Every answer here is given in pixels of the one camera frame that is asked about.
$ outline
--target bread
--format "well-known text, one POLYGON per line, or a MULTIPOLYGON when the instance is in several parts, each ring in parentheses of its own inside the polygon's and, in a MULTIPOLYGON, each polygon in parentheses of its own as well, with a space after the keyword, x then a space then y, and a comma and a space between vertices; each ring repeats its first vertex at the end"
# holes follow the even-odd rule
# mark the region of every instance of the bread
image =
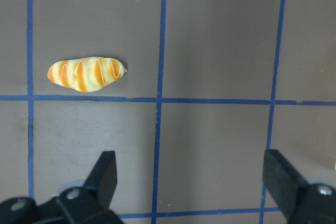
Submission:
POLYGON ((87 57, 53 64, 48 70, 48 79, 80 92, 94 92, 119 80, 126 71, 116 59, 87 57))

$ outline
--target yellow bread roll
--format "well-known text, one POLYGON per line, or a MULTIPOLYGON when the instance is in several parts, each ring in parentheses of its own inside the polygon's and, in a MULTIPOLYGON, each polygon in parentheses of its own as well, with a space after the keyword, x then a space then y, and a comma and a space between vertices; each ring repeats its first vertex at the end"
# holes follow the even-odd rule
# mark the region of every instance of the yellow bread roll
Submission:
POLYGON ((94 92, 119 80, 126 72, 116 59, 87 57, 53 64, 48 70, 48 79, 80 92, 94 92))

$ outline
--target screw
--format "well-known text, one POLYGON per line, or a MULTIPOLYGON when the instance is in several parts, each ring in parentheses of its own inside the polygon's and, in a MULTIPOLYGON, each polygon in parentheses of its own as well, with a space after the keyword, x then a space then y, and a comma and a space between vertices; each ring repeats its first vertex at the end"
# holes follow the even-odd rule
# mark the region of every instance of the screw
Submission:
POLYGON ((74 188, 70 192, 68 192, 67 199, 72 200, 72 199, 77 198, 78 196, 79 196, 79 189, 74 188))
POLYGON ((329 186, 320 185, 317 187, 317 190, 322 195, 332 195, 332 189, 329 186))
POLYGON ((21 208, 23 208, 26 204, 26 200, 25 199, 18 199, 17 202, 15 202, 14 204, 12 204, 11 206, 11 211, 17 211, 20 210, 21 208))

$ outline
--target silver bolt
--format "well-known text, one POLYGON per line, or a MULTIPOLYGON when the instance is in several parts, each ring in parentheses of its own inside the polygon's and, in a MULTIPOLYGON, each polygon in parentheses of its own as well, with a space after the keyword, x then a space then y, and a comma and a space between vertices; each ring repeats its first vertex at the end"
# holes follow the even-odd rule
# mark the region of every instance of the silver bolt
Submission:
POLYGON ((332 189, 329 186, 320 185, 317 187, 317 190, 322 195, 332 195, 332 189))
POLYGON ((74 188, 73 190, 71 190, 70 192, 68 192, 67 194, 67 199, 75 199, 79 196, 79 190, 78 188, 74 188))
POLYGON ((26 204, 26 200, 25 199, 18 199, 17 202, 15 202, 14 204, 12 204, 11 206, 11 211, 17 211, 20 210, 21 208, 23 208, 26 204))

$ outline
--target toy bread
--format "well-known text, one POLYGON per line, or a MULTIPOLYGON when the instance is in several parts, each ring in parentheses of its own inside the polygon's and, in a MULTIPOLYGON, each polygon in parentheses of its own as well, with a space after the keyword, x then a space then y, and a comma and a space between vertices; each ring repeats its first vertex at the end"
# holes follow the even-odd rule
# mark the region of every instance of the toy bread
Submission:
POLYGON ((87 57, 53 64, 48 70, 48 79, 80 92, 94 92, 119 80, 126 72, 116 59, 87 57))

